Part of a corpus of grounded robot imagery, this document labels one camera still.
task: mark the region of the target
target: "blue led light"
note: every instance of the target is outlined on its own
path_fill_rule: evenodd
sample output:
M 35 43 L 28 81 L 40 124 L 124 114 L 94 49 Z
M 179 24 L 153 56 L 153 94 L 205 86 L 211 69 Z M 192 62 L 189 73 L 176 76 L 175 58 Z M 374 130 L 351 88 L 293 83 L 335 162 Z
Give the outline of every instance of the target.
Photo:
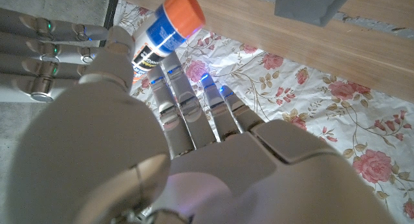
M 234 93 L 231 92 L 230 94 L 226 95 L 225 98 L 229 97 L 230 95 L 234 95 Z
M 201 80 L 204 80 L 205 78 L 207 78 L 208 77 L 208 74 L 206 74 L 206 75 L 204 75 L 202 78 L 201 78 Z

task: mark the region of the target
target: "mechanical finger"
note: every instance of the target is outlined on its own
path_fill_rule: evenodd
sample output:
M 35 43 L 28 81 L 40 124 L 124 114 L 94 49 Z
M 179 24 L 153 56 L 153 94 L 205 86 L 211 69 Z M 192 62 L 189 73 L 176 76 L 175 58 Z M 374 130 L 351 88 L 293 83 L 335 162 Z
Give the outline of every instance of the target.
M 180 104 L 182 115 L 187 123 L 195 147 L 200 148 L 216 142 L 214 132 L 186 74 L 182 70 L 177 54 L 172 52 L 162 63 Z
M 220 94 L 243 132 L 250 131 L 255 126 L 265 123 L 228 86 L 222 86 Z
M 0 8 L 0 31 L 46 41 L 88 41 L 107 39 L 101 26 L 48 20 Z
M 220 140 L 226 140 L 230 135 L 240 133 L 210 74 L 203 74 L 201 77 L 201 85 L 204 87 L 207 103 L 211 109 Z
M 171 158 L 194 150 L 193 141 L 182 118 L 179 107 L 158 65 L 147 73 L 151 89 L 157 101 L 160 120 L 167 138 Z
M 37 39 L 0 32 L 0 53 L 26 56 L 43 61 L 91 63 L 102 48 L 43 43 Z

